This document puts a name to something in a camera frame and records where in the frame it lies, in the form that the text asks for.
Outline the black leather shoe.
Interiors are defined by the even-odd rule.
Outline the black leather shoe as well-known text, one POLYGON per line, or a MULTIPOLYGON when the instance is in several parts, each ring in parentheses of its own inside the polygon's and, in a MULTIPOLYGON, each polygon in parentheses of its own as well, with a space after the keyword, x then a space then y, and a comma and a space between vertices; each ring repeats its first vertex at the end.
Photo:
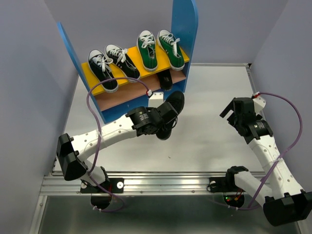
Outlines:
POLYGON ((161 72, 158 72, 156 75, 159 81, 160 88, 165 91, 170 91, 173 87, 170 70, 163 70, 161 72))

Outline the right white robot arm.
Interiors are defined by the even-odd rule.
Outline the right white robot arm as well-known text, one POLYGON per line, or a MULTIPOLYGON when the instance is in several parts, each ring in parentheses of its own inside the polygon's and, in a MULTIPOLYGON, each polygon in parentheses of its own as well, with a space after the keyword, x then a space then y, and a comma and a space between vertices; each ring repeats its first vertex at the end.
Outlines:
POLYGON ((228 123, 242 136, 260 162, 265 176, 258 180, 243 166, 232 166, 223 185, 229 190, 241 189, 252 196, 263 209, 272 226, 304 220, 312 210, 312 194, 296 181, 275 143, 273 131, 259 114, 266 101, 259 94, 234 98, 220 114, 229 111, 228 123))

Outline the black canvas sneaker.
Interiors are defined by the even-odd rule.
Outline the black canvas sneaker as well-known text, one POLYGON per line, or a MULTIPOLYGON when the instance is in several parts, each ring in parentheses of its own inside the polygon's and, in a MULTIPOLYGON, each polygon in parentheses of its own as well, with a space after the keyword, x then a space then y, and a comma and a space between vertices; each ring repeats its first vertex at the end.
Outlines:
POLYGON ((104 90, 108 93, 114 93, 118 90, 118 82, 114 80, 110 64, 111 58, 106 57, 100 50, 92 50, 88 56, 88 64, 92 73, 99 81, 107 81, 102 84, 104 90))
POLYGON ((122 73, 129 78, 140 80, 140 72, 128 56, 128 49, 109 44, 105 47, 105 54, 113 60, 113 64, 117 66, 122 73))

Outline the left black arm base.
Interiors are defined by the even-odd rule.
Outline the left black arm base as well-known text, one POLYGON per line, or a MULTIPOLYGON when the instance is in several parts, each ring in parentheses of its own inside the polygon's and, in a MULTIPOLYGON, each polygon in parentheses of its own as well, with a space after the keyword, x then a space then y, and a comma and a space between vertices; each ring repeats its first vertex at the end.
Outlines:
MULTIPOLYGON (((80 192, 82 194, 97 194, 105 193, 98 185, 96 185, 89 176, 86 177, 87 180, 81 179, 80 192)), ((109 178, 105 177, 105 180, 93 177, 93 179, 105 190, 114 193, 121 194, 124 191, 124 178, 109 178)))

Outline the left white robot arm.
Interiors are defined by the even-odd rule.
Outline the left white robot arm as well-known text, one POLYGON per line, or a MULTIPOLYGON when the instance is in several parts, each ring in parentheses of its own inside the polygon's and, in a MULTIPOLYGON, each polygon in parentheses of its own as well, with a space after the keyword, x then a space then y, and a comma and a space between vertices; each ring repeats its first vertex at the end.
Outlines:
POLYGON ((66 181, 84 180, 97 191, 108 188, 108 179, 104 168, 89 161, 97 154, 120 141, 154 135, 168 123, 177 119, 179 112, 169 102, 159 107, 137 107, 115 121, 81 135, 58 137, 56 155, 66 181))

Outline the black slip-on shoe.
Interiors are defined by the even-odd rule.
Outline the black slip-on shoe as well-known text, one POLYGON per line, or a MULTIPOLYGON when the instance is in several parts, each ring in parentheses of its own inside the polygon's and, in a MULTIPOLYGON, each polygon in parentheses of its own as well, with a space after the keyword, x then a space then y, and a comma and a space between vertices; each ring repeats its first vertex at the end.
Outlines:
MULTIPOLYGON (((185 104, 185 97, 181 91, 174 91, 166 98, 166 101, 172 105, 172 107, 177 111, 178 115, 182 112, 185 104)), ((175 127, 176 124, 177 117, 171 120, 169 123, 163 125, 157 131, 156 133, 157 138, 160 140, 167 140, 170 137, 172 129, 175 127)))

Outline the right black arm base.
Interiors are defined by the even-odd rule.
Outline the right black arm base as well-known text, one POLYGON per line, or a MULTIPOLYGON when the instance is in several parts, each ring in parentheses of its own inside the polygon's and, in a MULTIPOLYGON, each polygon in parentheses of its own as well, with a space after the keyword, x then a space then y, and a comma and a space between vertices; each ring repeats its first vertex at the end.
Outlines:
POLYGON ((240 192, 241 189, 234 183, 234 179, 226 177, 210 177, 206 188, 211 193, 240 192))

